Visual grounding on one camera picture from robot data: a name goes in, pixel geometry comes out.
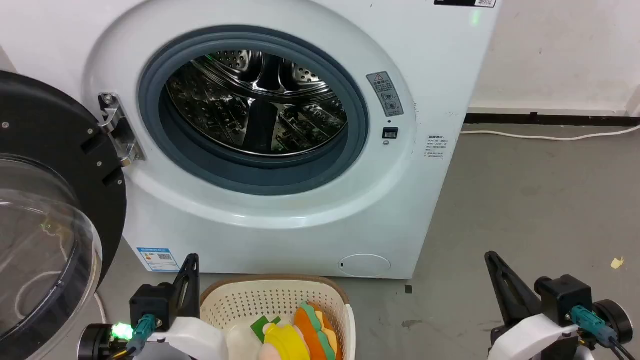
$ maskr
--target gray floor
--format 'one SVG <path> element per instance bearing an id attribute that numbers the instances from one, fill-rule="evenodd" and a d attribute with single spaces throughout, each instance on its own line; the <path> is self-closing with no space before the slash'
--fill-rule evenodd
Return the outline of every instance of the gray floor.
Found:
<path id="1" fill-rule="evenodd" d="M 576 136 L 619 129 L 491 126 L 525 135 Z M 484 264 L 496 250 L 529 284 L 571 273 L 640 316 L 640 131 L 578 142 L 465 135 L 458 142 L 413 280 L 337 279 L 355 311 L 358 359 L 484 359 L 501 323 Z M 613 270 L 614 257 L 624 265 Z M 202 275 L 202 289 L 221 279 Z M 100 288 L 109 319 L 128 322 L 128 300 L 146 272 L 120 247 Z M 73 359 L 93 302 L 48 359 Z M 628 346 L 640 356 L 640 340 Z M 599 351 L 599 359 L 614 359 Z"/>

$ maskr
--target black baseboard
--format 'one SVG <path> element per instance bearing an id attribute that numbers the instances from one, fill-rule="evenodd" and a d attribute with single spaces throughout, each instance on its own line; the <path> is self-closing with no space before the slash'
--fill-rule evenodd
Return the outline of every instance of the black baseboard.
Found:
<path id="1" fill-rule="evenodd" d="M 640 117 L 604 117 L 573 115 L 467 114 L 465 124 L 564 125 L 564 126 L 620 126 L 640 125 Z"/>

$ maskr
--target white washing machine front panel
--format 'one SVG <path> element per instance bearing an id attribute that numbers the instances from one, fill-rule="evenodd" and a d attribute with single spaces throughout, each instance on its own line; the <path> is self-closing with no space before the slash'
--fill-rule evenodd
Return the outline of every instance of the white washing machine front panel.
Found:
<path id="1" fill-rule="evenodd" d="M 196 252 L 203 272 L 334 276 L 348 274 L 342 259 L 371 254 L 390 263 L 372 275 L 402 279 L 417 263 L 498 12 L 409 0 L 42 0 L 2 8 L 0 46 L 19 74 L 96 117 L 97 95 L 118 94 L 147 157 L 125 169 L 125 238 L 136 252 L 170 249 L 178 263 Z M 303 193 L 249 195 L 191 175 L 157 146 L 141 119 L 141 75 L 172 40 L 223 25 L 293 35 L 344 67 L 369 118 L 364 149 L 345 173 Z M 386 117 L 367 80 L 382 71 L 403 115 Z M 382 139 L 388 126 L 399 128 L 397 139 Z M 362 264 L 357 274 L 367 276 Z"/>

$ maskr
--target yellow cloth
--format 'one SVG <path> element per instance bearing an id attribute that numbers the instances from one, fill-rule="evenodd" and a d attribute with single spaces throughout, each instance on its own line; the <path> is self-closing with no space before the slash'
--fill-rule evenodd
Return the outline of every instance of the yellow cloth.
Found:
<path id="1" fill-rule="evenodd" d="M 291 325 L 279 327 L 272 323 L 264 332 L 264 343 L 272 344 L 282 360 L 311 359 L 305 343 Z"/>
<path id="2" fill-rule="evenodd" d="M 334 353 L 338 354 L 338 337 L 335 335 L 335 332 L 324 327 L 322 311 L 316 311 L 316 316 L 318 317 L 318 320 L 320 320 L 320 323 L 322 324 L 323 334 L 325 334 L 327 339 L 329 340 L 329 346 L 331 346 L 331 349 L 333 350 Z"/>

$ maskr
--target gray rubber seal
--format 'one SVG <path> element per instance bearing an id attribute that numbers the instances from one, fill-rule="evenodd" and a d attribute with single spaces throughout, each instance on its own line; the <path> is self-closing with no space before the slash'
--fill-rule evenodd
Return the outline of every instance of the gray rubber seal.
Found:
<path id="1" fill-rule="evenodd" d="M 313 69 L 341 100 L 346 128 L 318 151 L 287 158 L 249 156 L 204 138 L 178 114 L 164 85 L 192 59 L 228 49 L 264 51 Z M 180 168 L 216 186 L 254 195 L 300 193 L 329 183 L 356 161 L 369 131 L 364 97 L 340 64 L 311 44 L 265 28 L 219 26 L 174 40 L 147 65 L 138 96 L 151 137 Z"/>

